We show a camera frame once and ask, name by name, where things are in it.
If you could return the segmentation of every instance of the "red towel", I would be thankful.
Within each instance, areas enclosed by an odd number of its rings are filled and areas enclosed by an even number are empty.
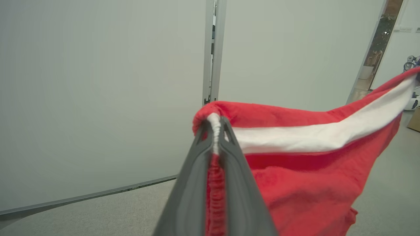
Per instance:
[[[229,119],[280,235],[342,236],[356,221],[351,206],[375,159],[397,133],[419,72],[411,69],[363,99],[327,112],[211,102],[195,115],[193,131],[207,119],[216,134],[219,117]],[[226,231],[217,145],[213,152],[208,236]]]

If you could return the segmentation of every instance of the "cardboard box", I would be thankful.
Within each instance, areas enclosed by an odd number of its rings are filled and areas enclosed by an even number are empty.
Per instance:
[[[407,128],[414,129],[420,132],[420,107],[418,107],[416,111],[414,111],[414,114],[411,117],[411,120],[408,123]]]

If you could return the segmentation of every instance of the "white wall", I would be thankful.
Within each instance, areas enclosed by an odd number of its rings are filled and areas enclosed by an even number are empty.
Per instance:
[[[219,100],[346,104],[384,0],[228,0]]]
[[[0,1],[0,212],[177,174],[203,0]]]
[[[420,55],[420,0],[405,0],[401,7],[396,26],[412,27],[412,32],[393,31],[379,64],[371,89],[376,89],[394,76],[403,72],[407,57]]]

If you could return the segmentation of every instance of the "white stripe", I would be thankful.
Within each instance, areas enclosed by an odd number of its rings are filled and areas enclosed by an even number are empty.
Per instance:
[[[336,150],[394,120],[412,96],[415,77],[405,79],[388,93],[337,123],[233,130],[243,153]]]

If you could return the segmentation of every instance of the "baseboard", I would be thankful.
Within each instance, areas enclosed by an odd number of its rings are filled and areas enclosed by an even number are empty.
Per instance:
[[[14,208],[10,210],[4,210],[4,211],[0,211],[0,220],[5,219],[5,218],[15,218],[20,215],[32,215],[41,211],[64,206],[70,203],[75,203],[75,202],[80,202],[80,201],[84,201],[84,200],[88,200],[92,198],[122,193],[122,192],[130,191],[130,190],[134,190],[134,189],[144,188],[150,185],[160,184],[166,181],[174,180],[176,179],[177,176],[178,175],[173,175],[173,176],[155,179],[155,180],[151,180],[151,181],[147,181],[147,182],[143,182],[139,184],[133,184],[133,185],[129,185],[129,186],[121,187],[121,188],[106,190],[106,191],[93,193],[93,194],[87,194],[87,195],[83,195],[79,197],[71,197],[71,198],[67,198],[63,200],[35,204],[35,205],[27,206],[27,207],[19,207],[19,208]]]

